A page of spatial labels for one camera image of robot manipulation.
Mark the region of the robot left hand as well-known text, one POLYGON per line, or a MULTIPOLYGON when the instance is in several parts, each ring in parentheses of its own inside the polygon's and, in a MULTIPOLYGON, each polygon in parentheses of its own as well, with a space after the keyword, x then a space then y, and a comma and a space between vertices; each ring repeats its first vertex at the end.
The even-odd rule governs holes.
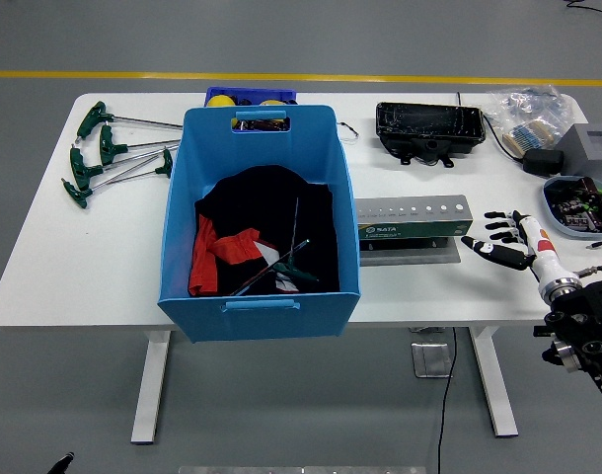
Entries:
POLYGON ((67 452, 53 464, 53 466, 47 471, 47 474, 65 474, 74 458, 74 452, 67 452))

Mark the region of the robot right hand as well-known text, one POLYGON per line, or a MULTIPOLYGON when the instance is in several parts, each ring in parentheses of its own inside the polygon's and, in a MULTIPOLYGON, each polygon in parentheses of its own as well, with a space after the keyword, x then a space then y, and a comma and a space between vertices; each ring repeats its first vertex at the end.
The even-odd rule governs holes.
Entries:
POLYGON ((541 298, 552 303, 559 296, 581 289, 579 276, 562 266, 554 243, 542 224, 533 216, 512 212, 491 211, 488 230, 499 232, 482 241, 463 236, 461 241, 485 260, 517 271, 530 269, 538 282, 541 298))

